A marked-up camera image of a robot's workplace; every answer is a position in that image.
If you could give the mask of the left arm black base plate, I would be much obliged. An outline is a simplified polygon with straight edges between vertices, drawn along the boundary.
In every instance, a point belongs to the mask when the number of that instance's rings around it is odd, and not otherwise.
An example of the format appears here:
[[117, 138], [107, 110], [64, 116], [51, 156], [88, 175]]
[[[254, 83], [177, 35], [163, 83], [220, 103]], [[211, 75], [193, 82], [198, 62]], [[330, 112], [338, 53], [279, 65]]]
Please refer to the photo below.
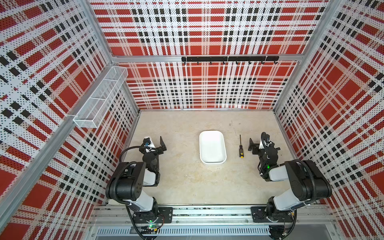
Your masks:
[[148, 212], [135, 212], [133, 220], [136, 224], [169, 224], [173, 219], [172, 207], [154, 208]]

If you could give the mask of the black wall hook rail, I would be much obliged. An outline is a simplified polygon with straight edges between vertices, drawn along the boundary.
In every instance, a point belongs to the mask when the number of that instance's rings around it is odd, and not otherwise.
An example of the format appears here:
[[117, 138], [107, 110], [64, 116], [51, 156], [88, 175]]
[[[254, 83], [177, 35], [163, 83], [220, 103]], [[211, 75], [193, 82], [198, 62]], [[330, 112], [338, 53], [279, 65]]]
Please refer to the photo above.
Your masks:
[[277, 62], [280, 59], [279, 56], [255, 56], [255, 57], [182, 57], [183, 63], [202, 63], [202, 62]]

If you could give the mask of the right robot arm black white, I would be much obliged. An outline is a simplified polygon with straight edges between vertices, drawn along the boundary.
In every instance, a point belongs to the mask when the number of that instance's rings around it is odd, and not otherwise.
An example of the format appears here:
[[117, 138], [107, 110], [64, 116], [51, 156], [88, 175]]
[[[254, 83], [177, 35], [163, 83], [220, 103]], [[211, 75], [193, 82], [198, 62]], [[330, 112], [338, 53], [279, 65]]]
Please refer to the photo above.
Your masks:
[[289, 181], [290, 188], [270, 197], [265, 206], [252, 207], [255, 223], [278, 223], [287, 220], [295, 210], [332, 195], [332, 187], [316, 164], [311, 161], [291, 160], [278, 164], [279, 150], [270, 136], [262, 134], [259, 144], [249, 140], [248, 150], [259, 157], [258, 170], [266, 182]]

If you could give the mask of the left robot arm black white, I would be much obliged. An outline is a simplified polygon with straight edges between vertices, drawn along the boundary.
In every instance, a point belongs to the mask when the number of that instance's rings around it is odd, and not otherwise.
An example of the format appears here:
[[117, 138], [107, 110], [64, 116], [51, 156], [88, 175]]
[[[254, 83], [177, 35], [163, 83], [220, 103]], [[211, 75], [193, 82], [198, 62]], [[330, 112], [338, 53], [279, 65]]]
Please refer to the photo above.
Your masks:
[[145, 187], [156, 187], [160, 183], [160, 155], [166, 150], [163, 138], [156, 147], [151, 137], [146, 137], [140, 146], [132, 146], [122, 151], [139, 150], [141, 161], [119, 164], [106, 188], [106, 197], [125, 205], [131, 219], [137, 224], [162, 224], [172, 222], [172, 208], [160, 208], [156, 198], [144, 191]]

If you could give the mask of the yellow black handle screwdriver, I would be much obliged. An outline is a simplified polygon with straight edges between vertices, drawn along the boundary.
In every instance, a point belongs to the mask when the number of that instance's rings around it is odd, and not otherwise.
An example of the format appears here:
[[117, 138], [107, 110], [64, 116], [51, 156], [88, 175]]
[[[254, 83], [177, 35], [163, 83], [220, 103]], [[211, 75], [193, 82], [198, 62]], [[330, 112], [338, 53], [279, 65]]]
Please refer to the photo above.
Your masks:
[[239, 145], [239, 157], [240, 158], [244, 158], [244, 149], [243, 149], [243, 145], [242, 145], [242, 137], [240, 135], [240, 145]]

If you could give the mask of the white plastic bin tray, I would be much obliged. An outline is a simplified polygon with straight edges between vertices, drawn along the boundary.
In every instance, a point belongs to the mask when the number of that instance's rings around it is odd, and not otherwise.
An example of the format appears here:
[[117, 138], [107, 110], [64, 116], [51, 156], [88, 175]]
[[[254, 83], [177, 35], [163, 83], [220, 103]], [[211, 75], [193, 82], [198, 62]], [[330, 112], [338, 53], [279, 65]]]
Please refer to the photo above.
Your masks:
[[203, 131], [199, 135], [200, 159], [204, 164], [223, 164], [227, 160], [224, 135], [220, 131]]

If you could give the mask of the aluminium front mounting rail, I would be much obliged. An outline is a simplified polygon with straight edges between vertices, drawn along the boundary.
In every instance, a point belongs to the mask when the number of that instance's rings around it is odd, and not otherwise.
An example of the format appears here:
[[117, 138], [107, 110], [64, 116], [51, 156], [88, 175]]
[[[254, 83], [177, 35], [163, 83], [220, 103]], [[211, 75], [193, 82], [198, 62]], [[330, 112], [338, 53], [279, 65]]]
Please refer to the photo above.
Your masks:
[[[251, 207], [259, 205], [174, 205], [172, 222], [167, 226], [202, 225], [283, 225], [291, 223], [254, 223]], [[325, 205], [305, 206], [297, 210], [297, 225], [334, 224], [335, 217]], [[91, 214], [90, 224], [124, 226], [130, 218], [124, 206], [101, 206]]]

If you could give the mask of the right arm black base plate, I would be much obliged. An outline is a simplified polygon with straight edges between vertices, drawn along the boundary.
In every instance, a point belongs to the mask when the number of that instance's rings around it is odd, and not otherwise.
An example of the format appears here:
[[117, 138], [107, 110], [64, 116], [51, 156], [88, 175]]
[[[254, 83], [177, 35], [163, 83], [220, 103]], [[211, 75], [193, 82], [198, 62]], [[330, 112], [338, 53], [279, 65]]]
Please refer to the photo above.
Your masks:
[[294, 217], [290, 211], [278, 211], [267, 206], [251, 207], [254, 223], [292, 223]]

